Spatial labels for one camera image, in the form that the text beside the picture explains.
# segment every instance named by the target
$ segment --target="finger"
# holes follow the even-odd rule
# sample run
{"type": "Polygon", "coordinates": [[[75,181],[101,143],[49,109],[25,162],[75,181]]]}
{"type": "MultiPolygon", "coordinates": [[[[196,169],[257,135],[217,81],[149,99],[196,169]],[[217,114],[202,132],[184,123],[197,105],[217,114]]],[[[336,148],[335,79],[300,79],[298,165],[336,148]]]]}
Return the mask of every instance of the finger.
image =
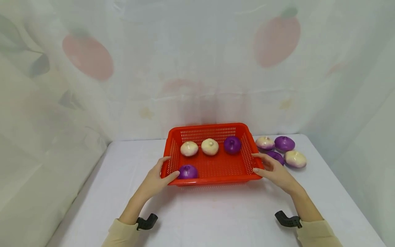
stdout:
{"type": "Polygon", "coordinates": [[[270,157],[267,154],[264,154],[264,153],[253,153],[252,156],[256,157],[256,158],[261,158],[263,161],[266,162],[266,165],[270,165],[273,168],[278,166],[278,165],[281,166],[281,164],[277,160],[273,159],[272,157],[270,157]]]}
{"type": "Polygon", "coordinates": [[[259,168],[254,168],[254,169],[252,169],[252,171],[261,177],[265,177],[265,178],[268,178],[268,176],[270,177],[269,171],[259,169],[259,168]]]}
{"type": "Polygon", "coordinates": [[[165,162],[169,159],[171,159],[170,156],[165,156],[165,157],[160,158],[153,169],[160,172],[160,170],[162,169],[163,162],[165,162]]]}
{"type": "Polygon", "coordinates": [[[175,171],[172,174],[168,175],[167,177],[163,178],[162,180],[168,185],[174,179],[176,179],[180,175],[180,171],[175,171]]]}

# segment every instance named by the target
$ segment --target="beige sleeve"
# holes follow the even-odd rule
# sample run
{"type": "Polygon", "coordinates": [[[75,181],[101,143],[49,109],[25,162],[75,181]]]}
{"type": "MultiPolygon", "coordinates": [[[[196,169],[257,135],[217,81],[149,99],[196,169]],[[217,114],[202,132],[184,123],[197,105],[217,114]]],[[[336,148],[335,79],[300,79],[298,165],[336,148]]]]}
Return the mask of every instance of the beige sleeve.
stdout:
{"type": "Polygon", "coordinates": [[[303,247],[342,247],[327,221],[304,222],[296,230],[303,247]]]}
{"type": "Polygon", "coordinates": [[[115,219],[102,247],[133,247],[139,237],[138,224],[126,225],[115,219]]]}

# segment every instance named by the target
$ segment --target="wrist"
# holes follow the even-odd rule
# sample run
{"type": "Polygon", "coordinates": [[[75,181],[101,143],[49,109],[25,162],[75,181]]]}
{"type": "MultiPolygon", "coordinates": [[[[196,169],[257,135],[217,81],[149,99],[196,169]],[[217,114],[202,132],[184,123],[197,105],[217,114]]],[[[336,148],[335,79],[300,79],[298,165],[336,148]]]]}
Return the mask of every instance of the wrist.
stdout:
{"type": "Polygon", "coordinates": [[[292,187],[288,193],[291,197],[304,197],[307,196],[305,189],[298,183],[292,187]]]}
{"type": "Polygon", "coordinates": [[[152,196],[149,195],[146,191],[144,191],[142,188],[138,188],[137,191],[134,193],[132,198],[134,198],[136,201],[146,203],[149,199],[151,199],[152,196]]]}

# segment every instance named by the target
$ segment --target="tabletop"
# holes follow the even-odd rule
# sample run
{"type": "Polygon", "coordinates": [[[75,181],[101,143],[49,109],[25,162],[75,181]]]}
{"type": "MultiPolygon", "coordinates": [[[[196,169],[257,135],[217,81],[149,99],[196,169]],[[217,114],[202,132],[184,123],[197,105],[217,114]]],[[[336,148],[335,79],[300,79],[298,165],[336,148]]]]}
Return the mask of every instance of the tabletop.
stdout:
{"type": "MultiPolygon", "coordinates": [[[[385,245],[305,135],[287,135],[307,166],[287,168],[305,188],[344,247],[385,245]]],[[[163,156],[166,140],[111,143],[47,247],[100,246],[147,172],[163,156]]],[[[295,229],[274,214],[296,215],[291,198],[270,181],[209,187],[168,186],[141,216],[155,213],[139,247],[298,246],[295,229]]]]}

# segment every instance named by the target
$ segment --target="onion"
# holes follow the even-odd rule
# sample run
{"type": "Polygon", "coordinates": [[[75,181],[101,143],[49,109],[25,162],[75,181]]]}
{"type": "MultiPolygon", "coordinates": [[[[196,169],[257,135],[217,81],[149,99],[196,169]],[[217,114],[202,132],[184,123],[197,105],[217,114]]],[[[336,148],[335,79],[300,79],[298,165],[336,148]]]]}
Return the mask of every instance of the onion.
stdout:
{"type": "Polygon", "coordinates": [[[241,141],[235,136],[228,136],[224,141],[224,149],[230,155],[240,152],[241,141]]]}
{"type": "Polygon", "coordinates": [[[180,152],[182,155],[189,157],[194,156],[199,150],[199,146],[193,141],[184,142],[180,147],[180,152]]]}
{"type": "Polygon", "coordinates": [[[274,141],[268,136],[261,136],[255,141],[256,146],[260,150],[269,151],[274,148],[274,141]]]}
{"type": "Polygon", "coordinates": [[[201,143],[201,149],[203,153],[213,156],[218,152],[219,145],[214,139],[209,138],[201,143]]]}
{"type": "Polygon", "coordinates": [[[286,136],[279,136],[274,140],[276,148],[282,152],[291,151],[295,148],[295,142],[286,136]]]}
{"type": "Polygon", "coordinates": [[[270,157],[272,157],[273,159],[277,160],[280,164],[282,164],[282,165],[285,164],[285,161],[280,153],[274,152],[274,151],[269,151],[266,154],[269,155],[270,157]]]}
{"type": "Polygon", "coordinates": [[[183,165],[179,169],[178,179],[191,179],[198,177],[198,170],[193,165],[183,165]]]}
{"type": "Polygon", "coordinates": [[[288,151],[284,154],[285,162],[294,168],[303,168],[307,165],[306,157],[298,151],[288,151]]]}

